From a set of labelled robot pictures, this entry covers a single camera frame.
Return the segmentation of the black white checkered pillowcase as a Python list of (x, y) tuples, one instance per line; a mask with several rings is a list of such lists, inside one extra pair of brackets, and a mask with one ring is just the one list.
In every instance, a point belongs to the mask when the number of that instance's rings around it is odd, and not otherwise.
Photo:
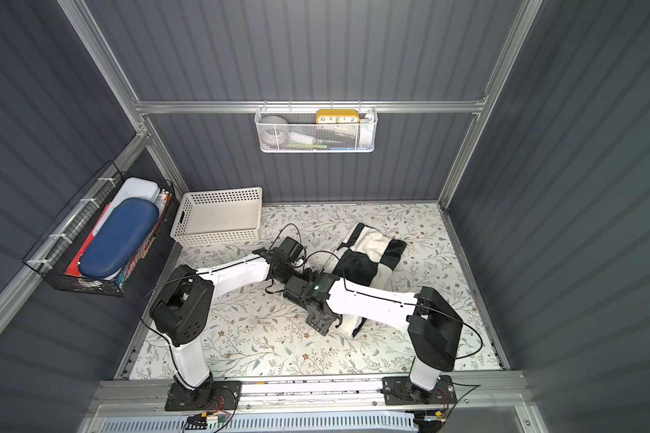
[(415, 296), (386, 290), (406, 247), (406, 242), (363, 223), (350, 231), (324, 268), (325, 274), (338, 277), (326, 300), (330, 310), (342, 317), (338, 333), (353, 338), (367, 320), (407, 330)]

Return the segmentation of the white perforated plastic basket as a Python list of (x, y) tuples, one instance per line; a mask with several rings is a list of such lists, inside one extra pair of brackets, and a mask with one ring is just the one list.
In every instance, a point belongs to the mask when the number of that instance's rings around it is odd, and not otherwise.
[(184, 248), (256, 241), (263, 189), (194, 191), (182, 196), (171, 238)]

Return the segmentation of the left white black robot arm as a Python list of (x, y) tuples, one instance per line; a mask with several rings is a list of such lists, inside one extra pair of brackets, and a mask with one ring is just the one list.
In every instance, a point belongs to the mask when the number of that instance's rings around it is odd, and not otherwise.
[(285, 281), (302, 258), (302, 249), (260, 248), (234, 262), (211, 268), (177, 267), (149, 307), (153, 328), (169, 345), (175, 379), (194, 391), (209, 382), (211, 372), (202, 353), (200, 334), (215, 299), (265, 280)]

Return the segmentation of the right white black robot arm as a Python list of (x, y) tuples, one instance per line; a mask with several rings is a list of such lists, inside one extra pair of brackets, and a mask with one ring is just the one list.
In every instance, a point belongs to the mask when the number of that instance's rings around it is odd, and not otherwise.
[(289, 277), (283, 297), (306, 310), (307, 324), (324, 336), (331, 328), (353, 335), (365, 319), (406, 333), (415, 350), (413, 389), (429, 393), (441, 373), (454, 369), (464, 322), (433, 288), (387, 292), (324, 272), (308, 280)]

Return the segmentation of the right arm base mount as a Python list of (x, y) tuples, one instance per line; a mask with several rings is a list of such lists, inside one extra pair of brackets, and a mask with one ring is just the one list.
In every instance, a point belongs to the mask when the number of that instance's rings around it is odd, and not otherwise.
[(412, 384), (408, 377), (386, 376), (382, 379), (380, 392), (389, 406), (418, 404), (445, 407), (458, 400), (449, 375), (441, 375), (431, 391)]

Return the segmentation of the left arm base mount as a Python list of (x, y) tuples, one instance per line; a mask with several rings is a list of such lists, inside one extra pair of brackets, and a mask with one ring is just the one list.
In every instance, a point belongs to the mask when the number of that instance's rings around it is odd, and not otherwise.
[(175, 381), (167, 393), (164, 410), (171, 411), (234, 411), (242, 391), (240, 381), (219, 381), (202, 384), (189, 390)]

